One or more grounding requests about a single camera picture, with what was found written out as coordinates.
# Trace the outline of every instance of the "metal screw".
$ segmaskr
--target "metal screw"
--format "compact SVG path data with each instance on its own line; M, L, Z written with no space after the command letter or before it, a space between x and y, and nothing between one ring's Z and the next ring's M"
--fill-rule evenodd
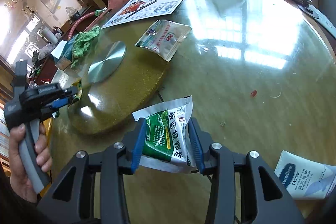
M77 157L77 158L84 158L85 155L86 155L86 152L85 152L85 151L78 151L78 152L76 153L76 157Z
M253 150L253 151L250 152L250 156L251 156L252 158L255 158L255 159L256 159L256 158L259 157L259 153L258 153L257 151L254 151L254 150Z
M212 146L213 149L216 149L216 150L222 148L222 145L220 143L213 143L211 146Z
M124 144L122 142L116 142L114 143L113 147L116 149L121 149L124 147Z

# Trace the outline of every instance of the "green towel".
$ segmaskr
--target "green towel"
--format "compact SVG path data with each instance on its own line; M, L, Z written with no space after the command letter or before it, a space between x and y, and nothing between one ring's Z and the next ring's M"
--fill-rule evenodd
M74 43L72 48L72 64L71 67L75 67L79 62L79 58L85 56L90 50L93 39L99 35L100 27L96 26L92 30L88 32L80 32Z

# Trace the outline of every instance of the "snack wrapper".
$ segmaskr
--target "snack wrapper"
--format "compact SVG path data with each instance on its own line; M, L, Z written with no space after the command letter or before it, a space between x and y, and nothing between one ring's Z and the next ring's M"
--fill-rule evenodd
M155 52L169 62L190 31L191 27L188 25L157 20L134 46Z
M171 173L196 169L187 127L192 111L189 96L133 112L136 121L146 118L147 122L140 165Z

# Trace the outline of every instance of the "chopstick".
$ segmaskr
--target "chopstick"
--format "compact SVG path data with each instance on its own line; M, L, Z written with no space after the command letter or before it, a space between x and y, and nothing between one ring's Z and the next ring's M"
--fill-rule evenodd
M129 16L125 17L125 19L128 19L129 17L133 16L136 12L141 11L143 8L146 8L147 6L152 5L152 4L155 3L155 2L157 2L157 0L154 0L154 1L152 1L151 3L148 3L148 4L145 5L145 6L142 6L139 10L136 10L135 12L133 12L132 14L130 14Z

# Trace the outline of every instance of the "hand cream tube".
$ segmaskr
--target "hand cream tube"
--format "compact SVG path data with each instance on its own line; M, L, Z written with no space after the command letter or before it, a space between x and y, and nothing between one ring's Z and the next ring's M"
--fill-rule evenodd
M336 166L282 151L274 173L294 199L324 199L336 184Z

